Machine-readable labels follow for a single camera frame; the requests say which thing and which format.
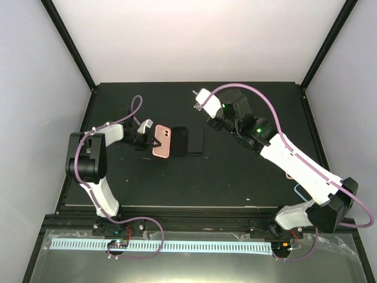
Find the black phone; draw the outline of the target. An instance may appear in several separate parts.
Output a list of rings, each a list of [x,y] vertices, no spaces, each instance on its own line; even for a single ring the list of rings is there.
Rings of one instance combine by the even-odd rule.
[[[170,156],[182,157],[187,155],[188,130],[186,127],[171,129]]]

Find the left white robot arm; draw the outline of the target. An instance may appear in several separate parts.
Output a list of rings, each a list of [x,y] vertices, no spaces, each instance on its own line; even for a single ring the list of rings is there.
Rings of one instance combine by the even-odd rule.
[[[113,235],[121,235],[127,226],[120,217],[120,204],[107,182],[107,147],[124,142],[136,150],[161,147],[162,141],[151,135],[153,121],[147,119],[136,128],[133,122],[105,123],[87,132],[71,133],[68,141],[65,171],[92,200],[96,213],[109,217],[105,227]]]

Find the blue cased phone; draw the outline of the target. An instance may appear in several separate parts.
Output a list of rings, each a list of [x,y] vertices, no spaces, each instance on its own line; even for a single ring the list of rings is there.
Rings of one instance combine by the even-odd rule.
[[[307,201],[312,199],[310,194],[308,194],[307,191],[305,191],[304,188],[300,184],[297,184],[293,188],[293,190],[294,190],[295,194],[297,194],[298,197],[300,197],[304,202],[307,202]]]

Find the pink phone case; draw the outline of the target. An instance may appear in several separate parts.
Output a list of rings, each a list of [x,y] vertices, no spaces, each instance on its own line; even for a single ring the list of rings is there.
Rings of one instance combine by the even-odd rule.
[[[161,147],[152,149],[153,156],[167,159],[170,156],[171,129],[159,124],[156,125],[154,138],[161,142]]]

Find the black phone case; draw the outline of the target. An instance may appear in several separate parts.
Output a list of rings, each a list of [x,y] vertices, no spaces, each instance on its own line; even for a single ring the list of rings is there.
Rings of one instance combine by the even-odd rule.
[[[204,130],[202,128],[192,128],[188,131],[187,153],[198,155],[203,153]]]

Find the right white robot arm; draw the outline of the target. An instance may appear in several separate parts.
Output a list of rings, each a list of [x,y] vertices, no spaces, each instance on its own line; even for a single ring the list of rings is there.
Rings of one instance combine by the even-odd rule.
[[[218,97],[202,88],[196,95],[196,107],[204,110],[207,124],[226,129],[239,143],[281,168],[310,195],[309,201],[279,209],[268,222],[271,236],[280,238],[289,230],[314,226],[332,233],[353,205],[358,184],[352,178],[341,179],[305,155],[271,123],[255,117],[247,97],[239,90],[227,90]]]

